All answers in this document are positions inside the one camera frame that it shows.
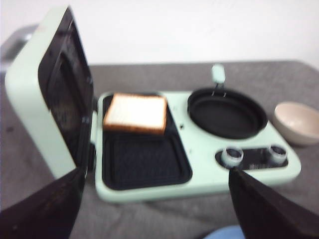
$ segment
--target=beige bowl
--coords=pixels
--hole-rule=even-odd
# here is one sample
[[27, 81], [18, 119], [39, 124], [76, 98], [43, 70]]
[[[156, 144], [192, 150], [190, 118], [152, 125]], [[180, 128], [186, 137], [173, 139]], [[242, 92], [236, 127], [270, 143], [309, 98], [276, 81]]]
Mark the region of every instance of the beige bowl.
[[295, 102], [282, 102], [275, 108], [273, 124], [290, 143], [310, 145], [319, 142], [319, 111]]

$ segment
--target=knob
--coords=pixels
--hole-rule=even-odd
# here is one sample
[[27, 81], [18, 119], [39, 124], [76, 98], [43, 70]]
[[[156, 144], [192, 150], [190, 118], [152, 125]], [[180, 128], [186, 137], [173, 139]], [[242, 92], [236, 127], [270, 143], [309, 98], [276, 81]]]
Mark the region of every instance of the knob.
[[243, 160], [244, 152], [237, 147], [224, 148], [221, 160], [227, 168], [238, 166]]
[[268, 147], [270, 160], [275, 164], [283, 164], [287, 158], [287, 152], [279, 145], [272, 144]]

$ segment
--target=round pan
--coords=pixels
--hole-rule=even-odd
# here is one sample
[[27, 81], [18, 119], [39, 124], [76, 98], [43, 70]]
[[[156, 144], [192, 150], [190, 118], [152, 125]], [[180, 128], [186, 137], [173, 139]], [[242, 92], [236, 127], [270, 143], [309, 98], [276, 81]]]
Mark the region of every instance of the round pan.
[[224, 138], [249, 138], [267, 124], [266, 113], [258, 103], [221, 88], [193, 92], [188, 98], [187, 110], [200, 128]]

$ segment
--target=table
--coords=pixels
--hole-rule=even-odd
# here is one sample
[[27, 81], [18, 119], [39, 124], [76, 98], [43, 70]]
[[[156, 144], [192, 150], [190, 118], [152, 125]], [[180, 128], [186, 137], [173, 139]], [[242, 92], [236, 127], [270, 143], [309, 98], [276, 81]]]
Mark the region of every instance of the table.
[[[106, 91], [188, 90], [212, 87], [212, 63], [91, 66], [95, 95]], [[271, 118], [277, 103], [297, 101], [319, 110], [319, 72], [298, 61], [227, 62], [226, 87], [250, 95]], [[319, 214], [319, 147], [294, 147], [302, 164], [280, 194]], [[1, 82], [1, 208], [52, 182], [44, 160], [13, 112]], [[229, 193], [154, 202], [110, 204], [88, 174], [71, 239], [197, 239], [238, 224]]]

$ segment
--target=slice of bread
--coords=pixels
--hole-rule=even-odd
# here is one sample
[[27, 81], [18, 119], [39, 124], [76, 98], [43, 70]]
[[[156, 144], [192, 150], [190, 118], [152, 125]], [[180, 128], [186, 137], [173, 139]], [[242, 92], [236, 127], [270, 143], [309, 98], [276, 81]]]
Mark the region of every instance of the slice of bread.
[[116, 93], [105, 113], [103, 129], [164, 134], [166, 107], [162, 96]]

